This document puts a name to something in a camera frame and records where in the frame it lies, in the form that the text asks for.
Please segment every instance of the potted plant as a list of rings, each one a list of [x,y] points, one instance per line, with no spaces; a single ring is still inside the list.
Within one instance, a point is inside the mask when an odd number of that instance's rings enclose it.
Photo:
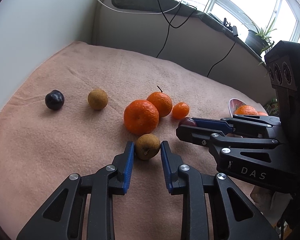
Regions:
[[[255,32],[249,29],[249,34],[246,38],[245,43],[260,56],[262,52],[271,49],[274,45],[274,41],[270,40],[271,37],[269,36],[269,33],[276,30],[272,29],[275,18],[266,28],[259,28],[248,15],[246,15],[245,13],[243,14],[250,19],[252,25],[257,30],[257,32]]]

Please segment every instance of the window sill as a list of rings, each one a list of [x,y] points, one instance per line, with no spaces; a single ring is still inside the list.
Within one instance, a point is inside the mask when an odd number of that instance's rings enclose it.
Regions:
[[[167,11],[173,7],[175,7],[178,2],[175,0],[159,0],[160,5],[163,11]],[[139,10],[139,11],[150,11],[150,12],[160,12],[157,0],[111,0],[113,6],[119,9],[127,9],[127,10]],[[167,14],[174,15],[178,9],[175,8],[172,11],[167,12]],[[177,15],[188,17],[193,11],[192,7],[186,6],[185,4],[181,4],[181,8]],[[199,18],[204,24],[214,29],[215,31],[222,32],[225,36],[227,36],[231,40],[235,40],[232,32],[223,26],[220,22],[212,18],[210,15],[201,12],[195,11],[191,17]],[[240,44],[243,48],[245,48],[253,57],[255,57],[259,62],[263,62],[261,57],[258,56],[244,41],[237,38],[237,44]]]

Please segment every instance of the dark purple plum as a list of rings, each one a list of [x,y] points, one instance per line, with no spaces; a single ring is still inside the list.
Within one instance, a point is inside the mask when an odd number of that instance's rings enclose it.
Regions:
[[[65,97],[58,90],[52,90],[48,95],[46,95],[46,106],[51,110],[59,110],[65,103]]]
[[[178,127],[180,125],[189,125],[189,126],[197,126],[197,123],[195,122],[195,120],[193,120],[192,118],[190,117],[185,117],[185,118],[182,118],[178,124]]]

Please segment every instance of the gray wall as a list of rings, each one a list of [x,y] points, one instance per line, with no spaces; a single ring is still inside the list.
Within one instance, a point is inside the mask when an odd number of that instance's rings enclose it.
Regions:
[[[104,3],[112,8],[111,0]],[[131,50],[156,57],[162,48],[168,24],[162,15],[135,15],[98,6],[93,40],[96,45]],[[185,17],[177,16],[177,26]],[[229,51],[233,41],[199,19],[191,18],[179,29],[170,28],[165,49],[159,58],[170,60],[203,76]],[[264,105],[275,97],[267,71],[239,44],[216,65],[209,78],[233,87]]]
[[[2,0],[0,110],[42,62],[73,41],[91,43],[96,0]]]

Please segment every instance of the plant pot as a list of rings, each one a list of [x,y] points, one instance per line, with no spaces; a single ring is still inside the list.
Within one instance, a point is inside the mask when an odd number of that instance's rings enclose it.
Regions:
[[[245,43],[260,56],[261,50],[267,47],[268,43],[260,38],[260,36],[256,36],[256,34],[257,33],[255,31],[249,30]]]

